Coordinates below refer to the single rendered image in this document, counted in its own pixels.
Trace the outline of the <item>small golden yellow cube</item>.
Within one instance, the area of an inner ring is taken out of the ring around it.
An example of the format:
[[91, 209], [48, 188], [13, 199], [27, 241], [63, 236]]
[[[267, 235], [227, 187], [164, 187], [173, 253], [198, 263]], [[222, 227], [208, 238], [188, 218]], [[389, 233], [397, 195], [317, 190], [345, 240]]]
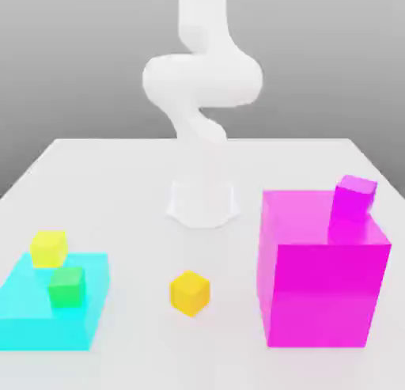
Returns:
[[185, 271], [170, 283], [171, 305], [194, 317], [210, 302], [210, 282], [194, 271]]

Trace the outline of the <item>small magenta cube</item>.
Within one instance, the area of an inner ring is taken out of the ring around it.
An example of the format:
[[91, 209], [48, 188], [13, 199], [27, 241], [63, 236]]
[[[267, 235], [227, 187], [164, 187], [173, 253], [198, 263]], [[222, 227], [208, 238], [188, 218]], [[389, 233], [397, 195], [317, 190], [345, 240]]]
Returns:
[[345, 175], [335, 186], [328, 225], [328, 239], [351, 243], [365, 236], [377, 182], [359, 176]]

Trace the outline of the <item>small lemon yellow cube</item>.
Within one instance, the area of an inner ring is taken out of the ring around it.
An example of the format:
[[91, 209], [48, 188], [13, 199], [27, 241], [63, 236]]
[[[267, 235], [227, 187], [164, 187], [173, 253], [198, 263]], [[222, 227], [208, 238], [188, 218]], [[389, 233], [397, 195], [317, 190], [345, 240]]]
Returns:
[[40, 230], [29, 247], [35, 268], [61, 267], [68, 253], [66, 233], [62, 230]]

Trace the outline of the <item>small green cube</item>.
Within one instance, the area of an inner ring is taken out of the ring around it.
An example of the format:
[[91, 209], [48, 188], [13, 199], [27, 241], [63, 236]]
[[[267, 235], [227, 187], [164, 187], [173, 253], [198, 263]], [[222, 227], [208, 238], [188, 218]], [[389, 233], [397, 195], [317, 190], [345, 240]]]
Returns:
[[85, 298], [85, 270], [82, 267], [55, 269], [47, 286], [53, 308], [77, 308]]

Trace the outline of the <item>large magenta box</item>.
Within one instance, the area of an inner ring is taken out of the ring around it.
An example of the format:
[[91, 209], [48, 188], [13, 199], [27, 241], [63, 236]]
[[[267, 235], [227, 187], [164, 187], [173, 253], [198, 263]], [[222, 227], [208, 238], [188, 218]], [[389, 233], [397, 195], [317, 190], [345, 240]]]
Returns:
[[264, 191], [256, 288], [269, 347], [364, 347], [392, 247], [333, 191]]

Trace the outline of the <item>large cyan box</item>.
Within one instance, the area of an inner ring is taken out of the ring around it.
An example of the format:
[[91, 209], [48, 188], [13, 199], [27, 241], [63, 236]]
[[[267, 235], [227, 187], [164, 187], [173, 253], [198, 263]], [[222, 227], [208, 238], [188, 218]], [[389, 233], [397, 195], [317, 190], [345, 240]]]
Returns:
[[0, 350], [89, 350], [108, 294], [106, 253], [70, 253], [64, 267], [81, 267], [85, 298], [54, 308], [48, 285], [55, 270], [35, 268], [26, 252], [0, 286]]

